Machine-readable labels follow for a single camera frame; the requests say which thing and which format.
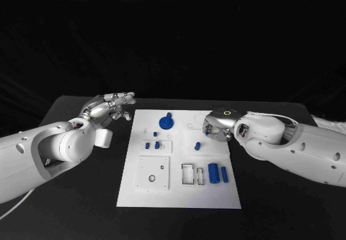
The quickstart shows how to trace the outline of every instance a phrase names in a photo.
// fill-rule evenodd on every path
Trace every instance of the white cable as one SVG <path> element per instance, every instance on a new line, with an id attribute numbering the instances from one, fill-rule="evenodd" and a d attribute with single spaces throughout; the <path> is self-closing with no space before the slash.
<path id="1" fill-rule="evenodd" d="M 291 119 L 289 117 L 282 116 L 282 115 L 269 114 L 269 113 L 259 113 L 259 112 L 252 112 L 252 111 L 247 111 L 246 113 L 247 113 L 249 115 L 266 115 L 266 116 L 276 116 L 276 117 L 281 117 L 281 118 L 286 118 L 286 119 L 291 120 L 292 124 L 298 124 L 298 122 L 296 122 L 294 119 Z"/>
<path id="2" fill-rule="evenodd" d="M 27 194 L 24 195 L 23 199 L 18 201 L 18 203 L 14 205 L 14 207 L 7 211 L 7 213 L 0 216 L 0 220 L 11 213 L 11 211 L 17 208 L 17 206 L 21 204 L 21 202 L 27 199 L 28 195 L 31 194 L 31 192 L 34 191 L 34 189 L 31 189 Z"/>

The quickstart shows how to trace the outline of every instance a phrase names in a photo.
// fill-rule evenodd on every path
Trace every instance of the black curtain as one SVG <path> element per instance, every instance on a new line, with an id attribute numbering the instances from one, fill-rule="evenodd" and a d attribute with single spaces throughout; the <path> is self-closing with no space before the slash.
<path id="1" fill-rule="evenodd" d="M 346 120 L 341 5 L 43 1 L 1 3 L 0 17 L 1 135 L 37 127 L 60 95 L 121 92 L 296 102 Z"/>

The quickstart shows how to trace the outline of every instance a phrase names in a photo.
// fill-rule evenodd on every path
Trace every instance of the blue part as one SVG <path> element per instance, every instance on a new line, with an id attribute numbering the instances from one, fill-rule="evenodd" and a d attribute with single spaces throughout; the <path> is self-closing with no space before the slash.
<path id="1" fill-rule="evenodd" d="M 221 172 L 223 183 L 227 183 L 229 182 L 227 173 L 226 173 L 226 168 L 223 166 L 220 167 L 220 172 Z"/>
<path id="2" fill-rule="evenodd" d="M 197 141 L 196 146 L 194 146 L 194 150 L 198 150 L 198 149 L 200 149 L 200 142 Z"/>
<path id="3" fill-rule="evenodd" d="M 219 176 L 219 168 L 216 163 L 207 164 L 207 171 L 209 171 L 210 184 L 217 184 L 220 182 L 220 176 Z"/>
<path id="4" fill-rule="evenodd" d="M 158 121 L 158 125 L 160 125 L 160 128 L 167 130 L 172 127 L 172 119 L 171 119 L 171 113 L 168 112 L 167 113 L 167 116 L 164 116 L 160 121 Z"/>

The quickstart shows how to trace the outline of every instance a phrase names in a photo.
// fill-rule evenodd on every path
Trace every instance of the white board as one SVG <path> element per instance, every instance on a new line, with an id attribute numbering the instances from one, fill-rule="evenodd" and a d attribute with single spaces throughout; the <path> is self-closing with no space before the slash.
<path id="1" fill-rule="evenodd" d="M 162 130 L 158 121 L 167 112 L 171 113 L 172 127 Z M 210 110 L 135 110 L 116 207 L 240 209 L 227 143 L 211 140 L 201 133 L 209 113 Z M 171 151 L 157 149 L 149 154 L 144 153 L 145 141 L 171 141 Z M 196 142 L 200 142 L 198 150 L 194 150 Z M 142 157 L 149 156 L 168 159 L 168 188 L 138 191 L 138 164 Z M 216 163 L 219 168 L 220 182 L 216 184 L 209 182 L 210 163 Z M 193 184 L 183 184 L 181 164 L 193 165 Z M 221 167 L 226 169 L 227 183 L 221 180 Z M 203 185 L 197 182 L 197 168 L 203 173 Z M 147 181 L 144 184 L 148 184 L 147 175 L 141 178 Z"/>

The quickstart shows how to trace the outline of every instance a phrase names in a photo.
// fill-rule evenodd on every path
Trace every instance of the hole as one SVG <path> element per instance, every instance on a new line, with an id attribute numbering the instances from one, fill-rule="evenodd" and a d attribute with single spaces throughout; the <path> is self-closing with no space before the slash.
<path id="1" fill-rule="evenodd" d="M 338 160 L 340 160 L 340 153 L 338 153 L 338 152 L 333 155 L 333 160 L 334 160 L 334 161 L 338 161 Z"/>
<path id="2" fill-rule="evenodd" d="M 304 143 L 304 142 L 299 144 L 298 150 L 299 150 L 299 151 L 304 151 L 304 150 L 305 150 L 305 143 Z"/>
<path id="3" fill-rule="evenodd" d="M 15 149 L 21 154 L 24 153 L 24 146 L 21 144 L 15 145 Z"/>
<path id="4" fill-rule="evenodd" d="M 154 180 L 155 180 L 155 176 L 151 175 L 151 176 L 148 177 L 148 181 L 152 182 Z"/>

